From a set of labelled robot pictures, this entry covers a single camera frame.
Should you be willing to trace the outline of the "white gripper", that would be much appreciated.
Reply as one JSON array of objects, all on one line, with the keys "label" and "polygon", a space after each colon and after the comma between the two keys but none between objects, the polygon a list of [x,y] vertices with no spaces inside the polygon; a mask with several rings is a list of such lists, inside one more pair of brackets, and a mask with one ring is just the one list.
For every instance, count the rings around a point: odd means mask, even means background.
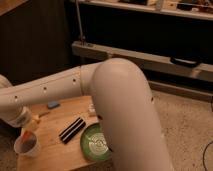
[{"label": "white gripper", "polygon": [[35,132],[39,128],[40,116],[31,114],[28,107],[22,107],[18,110],[18,114],[8,124],[12,127],[23,127],[25,131]]}]

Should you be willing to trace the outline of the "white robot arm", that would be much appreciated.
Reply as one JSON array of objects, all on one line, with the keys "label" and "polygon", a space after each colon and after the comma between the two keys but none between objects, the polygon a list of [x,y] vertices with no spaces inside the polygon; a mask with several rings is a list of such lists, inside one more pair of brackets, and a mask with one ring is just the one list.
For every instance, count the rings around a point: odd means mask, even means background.
[{"label": "white robot arm", "polygon": [[148,81],[133,62],[112,58],[0,89],[0,119],[29,120],[20,108],[89,95],[116,171],[174,171]]}]

